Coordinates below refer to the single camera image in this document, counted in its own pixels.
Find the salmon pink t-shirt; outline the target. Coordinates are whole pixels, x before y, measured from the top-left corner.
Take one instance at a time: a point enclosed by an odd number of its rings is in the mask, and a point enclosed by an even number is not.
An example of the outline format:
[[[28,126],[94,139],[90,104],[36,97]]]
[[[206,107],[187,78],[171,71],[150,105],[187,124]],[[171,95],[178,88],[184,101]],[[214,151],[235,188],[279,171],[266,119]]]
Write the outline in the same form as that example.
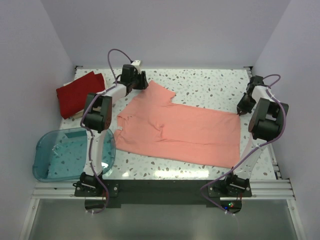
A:
[[[151,81],[118,114],[119,150],[198,165],[231,168],[240,159],[235,113],[173,103],[175,93]]]

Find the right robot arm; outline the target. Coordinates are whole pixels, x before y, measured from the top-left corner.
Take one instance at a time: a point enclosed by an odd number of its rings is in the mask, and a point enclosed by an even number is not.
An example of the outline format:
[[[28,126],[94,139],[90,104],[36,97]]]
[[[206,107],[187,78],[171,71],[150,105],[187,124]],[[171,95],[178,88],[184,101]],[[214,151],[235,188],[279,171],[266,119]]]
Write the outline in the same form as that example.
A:
[[[262,76],[252,76],[246,92],[237,105],[238,115],[252,114],[248,124],[249,140],[239,163],[219,184],[223,194],[233,197],[250,192],[252,171],[267,145],[278,140],[286,127],[287,103],[271,92]]]

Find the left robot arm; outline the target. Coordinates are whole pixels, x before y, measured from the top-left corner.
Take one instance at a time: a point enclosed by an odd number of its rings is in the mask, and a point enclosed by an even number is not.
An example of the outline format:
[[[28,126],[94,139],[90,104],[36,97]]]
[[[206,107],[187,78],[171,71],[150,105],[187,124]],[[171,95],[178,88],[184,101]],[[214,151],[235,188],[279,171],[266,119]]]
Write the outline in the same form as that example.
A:
[[[146,72],[141,70],[141,65],[141,60],[123,65],[120,77],[115,78],[110,88],[87,95],[80,121],[87,135],[86,161],[77,183],[78,191],[99,196],[107,190],[102,178],[102,154],[105,136],[112,122],[113,103],[126,97],[132,90],[145,90],[148,87]]]

